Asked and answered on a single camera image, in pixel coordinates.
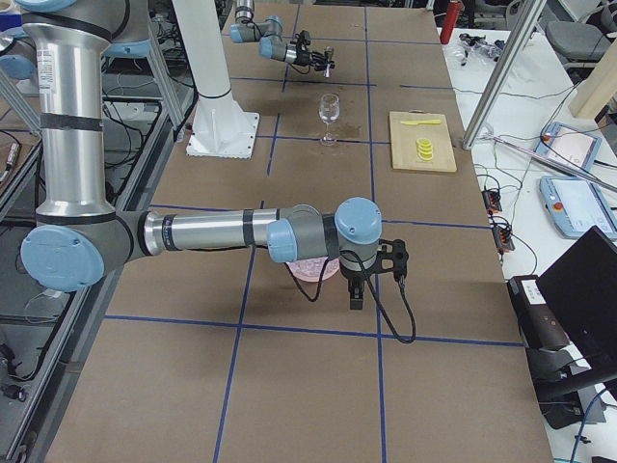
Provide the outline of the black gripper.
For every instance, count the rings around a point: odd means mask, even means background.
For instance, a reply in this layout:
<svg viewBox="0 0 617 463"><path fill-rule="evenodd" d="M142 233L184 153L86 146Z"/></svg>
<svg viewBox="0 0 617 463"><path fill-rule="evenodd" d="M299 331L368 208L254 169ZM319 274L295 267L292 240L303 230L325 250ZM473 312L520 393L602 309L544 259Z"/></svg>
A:
<svg viewBox="0 0 617 463"><path fill-rule="evenodd" d="M324 54L317 51L310 51L309 49L297 48L296 58L293 64L300 67L323 68Z"/></svg>
<svg viewBox="0 0 617 463"><path fill-rule="evenodd" d="M351 310L362 310L364 301L365 271L360 268L348 268L341 266L341 274L347 280L349 293L349 307Z"/></svg>

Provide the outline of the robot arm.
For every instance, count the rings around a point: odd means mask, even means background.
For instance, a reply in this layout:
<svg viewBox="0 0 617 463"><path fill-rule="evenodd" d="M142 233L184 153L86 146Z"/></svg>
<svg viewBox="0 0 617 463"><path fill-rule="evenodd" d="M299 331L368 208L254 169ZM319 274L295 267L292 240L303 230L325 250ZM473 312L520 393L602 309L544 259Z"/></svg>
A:
<svg viewBox="0 0 617 463"><path fill-rule="evenodd" d="M382 271L386 257L378 206L365 198L344 201L334 213L308 204L290 208L243 209L197 215L122 211L118 201L141 153L117 161L131 163L112 200L104 148L103 60L148 59L160 94L166 63L148 17L148 1L14 1L21 27L35 47L40 95L40 135L45 198L36 206L36 226L20 246L28 274L41 285L64 292L93 286L132 260L163 252L220 252L266 249L271 260L323 258L319 297L327 265L338 260L348 281L350 307L362 308L363 285ZM232 94L215 1L172 1L193 77L197 113L187 154L248 159L259 114L246 112ZM235 43L256 43L262 57L329 76L334 51L311 49L309 31L283 39L276 15L255 21L254 1L237 1L229 32Z"/></svg>
<svg viewBox="0 0 617 463"><path fill-rule="evenodd" d="M255 22L255 2L237 1L229 36L235 43L257 43L259 55L266 59L290 66L313 68L316 71L334 67L334 52L331 48L326 48L323 52L312 51L310 34L306 30L302 30L291 42L286 43L282 38L282 27L282 20L276 15Z"/></svg>

